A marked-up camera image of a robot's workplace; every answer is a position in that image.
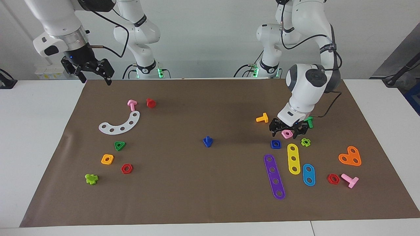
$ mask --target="table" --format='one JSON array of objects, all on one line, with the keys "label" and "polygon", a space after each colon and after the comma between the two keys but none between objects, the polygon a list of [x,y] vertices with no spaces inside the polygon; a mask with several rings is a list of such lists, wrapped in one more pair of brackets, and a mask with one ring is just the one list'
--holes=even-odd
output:
[{"label": "table", "polygon": [[[420,208],[420,117],[397,89],[345,80]],[[0,91],[0,235],[418,235],[420,219],[17,228],[83,89],[79,81],[19,81]]]}]

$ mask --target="yellow plate with holes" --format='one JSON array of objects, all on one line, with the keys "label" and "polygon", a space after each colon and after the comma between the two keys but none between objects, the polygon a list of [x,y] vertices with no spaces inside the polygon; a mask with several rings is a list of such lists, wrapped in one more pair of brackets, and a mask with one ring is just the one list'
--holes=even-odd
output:
[{"label": "yellow plate with holes", "polygon": [[300,173],[299,150],[293,143],[287,145],[287,162],[290,173],[298,175]]}]

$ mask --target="orange heart-shaped piece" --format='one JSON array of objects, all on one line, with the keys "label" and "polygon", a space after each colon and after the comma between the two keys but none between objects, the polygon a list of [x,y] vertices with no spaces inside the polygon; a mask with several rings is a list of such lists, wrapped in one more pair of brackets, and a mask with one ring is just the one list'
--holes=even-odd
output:
[{"label": "orange heart-shaped piece", "polygon": [[362,164],[362,159],[360,158],[359,150],[354,146],[349,146],[347,148],[348,154],[340,154],[339,160],[341,163],[346,165],[355,165],[359,166]]}]

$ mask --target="toy piece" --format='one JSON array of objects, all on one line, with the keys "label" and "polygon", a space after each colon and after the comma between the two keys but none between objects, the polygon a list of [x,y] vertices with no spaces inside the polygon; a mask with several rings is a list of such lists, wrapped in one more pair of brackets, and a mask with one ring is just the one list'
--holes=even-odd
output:
[{"label": "toy piece", "polygon": [[99,180],[98,176],[97,175],[93,175],[93,174],[92,175],[91,174],[86,174],[84,177],[86,179],[86,183],[88,183],[90,185],[95,185],[96,184],[96,181]]},{"label": "toy piece", "polygon": [[117,150],[117,151],[121,151],[125,146],[126,146],[125,142],[116,141],[114,143],[115,150]]},{"label": "toy piece", "polygon": [[256,118],[255,120],[256,120],[257,122],[264,121],[264,122],[268,123],[268,116],[267,116],[267,113],[265,113],[265,112],[264,112],[262,115],[263,115],[263,116],[258,117],[258,118]]},{"label": "toy piece", "polygon": [[140,118],[140,112],[135,110],[130,113],[129,119],[124,124],[119,125],[119,126],[113,126],[113,125],[110,125],[108,122],[104,122],[99,125],[99,130],[102,133],[109,134],[109,135],[123,134],[129,131],[130,129],[132,129],[139,121],[139,118]]},{"label": "toy piece", "polygon": [[156,102],[153,99],[146,99],[146,106],[148,108],[154,108],[156,106]]},{"label": "toy piece", "polygon": [[308,126],[309,126],[309,128],[313,128],[314,127],[314,125],[313,125],[313,123],[312,123],[312,120],[313,120],[314,118],[312,117],[312,116],[309,116],[308,118],[306,118],[306,119],[304,119],[304,122],[306,121],[306,122],[308,122]]},{"label": "toy piece", "polygon": [[341,177],[347,181],[349,183],[349,188],[353,188],[353,186],[359,181],[358,177],[355,178],[350,178],[348,175],[346,174],[342,174]]},{"label": "toy piece", "polygon": [[130,107],[131,111],[135,111],[134,106],[137,105],[137,101],[129,100],[127,106]]},{"label": "toy piece", "polygon": [[300,140],[301,142],[301,144],[302,144],[302,146],[304,146],[304,147],[309,147],[310,145],[311,145],[311,141],[309,140],[309,139],[307,139],[307,138],[303,138],[303,139],[301,139]]},{"label": "toy piece", "polygon": [[123,167],[121,167],[121,171],[124,175],[129,174],[133,171],[133,166],[131,164],[124,164]]},{"label": "toy piece", "polygon": [[304,164],[303,165],[303,182],[312,187],[315,185],[315,169],[311,164]]},{"label": "toy piece", "polygon": [[300,173],[299,150],[293,143],[287,145],[287,157],[290,173],[298,175]]},{"label": "toy piece", "polygon": [[339,160],[341,163],[346,165],[355,165],[360,166],[362,164],[362,159],[360,158],[359,150],[354,146],[349,146],[347,148],[348,154],[340,154]]},{"label": "toy piece", "polygon": [[328,179],[328,182],[330,182],[330,184],[339,184],[340,183],[340,178],[336,174],[329,174],[327,179]]},{"label": "toy piece", "polygon": [[276,199],[282,200],[286,197],[283,183],[281,182],[280,173],[277,169],[276,160],[271,154],[264,156],[264,164],[267,169],[268,179],[270,180],[271,190]]},{"label": "toy piece", "polygon": [[211,145],[213,144],[213,139],[210,138],[210,136],[206,136],[205,138],[203,138],[203,142],[204,145],[206,145],[206,147],[211,147]]},{"label": "toy piece", "polygon": [[104,164],[104,165],[111,165],[113,160],[114,160],[114,156],[113,155],[111,155],[111,154],[105,154],[102,157],[101,163]]},{"label": "toy piece", "polygon": [[290,130],[287,130],[287,129],[283,130],[283,131],[281,132],[281,135],[283,135],[283,137],[284,137],[285,139],[288,139],[288,138],[293,137],[293,133],[292,133]]},{"label": "toy piece", "polygon": [[281,148],[280,140],[271,140],[271,148],[272,149],[280,149]]}]

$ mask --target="red toy piece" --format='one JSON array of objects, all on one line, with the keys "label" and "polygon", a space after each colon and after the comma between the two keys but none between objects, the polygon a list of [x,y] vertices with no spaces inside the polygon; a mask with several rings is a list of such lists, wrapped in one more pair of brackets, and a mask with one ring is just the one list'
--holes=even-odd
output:
[{"label": "red toy piece", "polygon": [[336,174],[329,174],[328,177],[328,182],[330,182],[330,184],[338,184],[340,183],[340,178],[338,175]]},{"label": "red toy piece", "polygon": [[156,102],[153,99],[148,98],[146,99],[146,105],[148,108],[154,108],[156,106]]},{"label": "red toy piece", "polygon": [[121,167],[121,171],[123,174],[129,174],[133,171],[133,166],[131,164],[124,164],[123,167]]}]

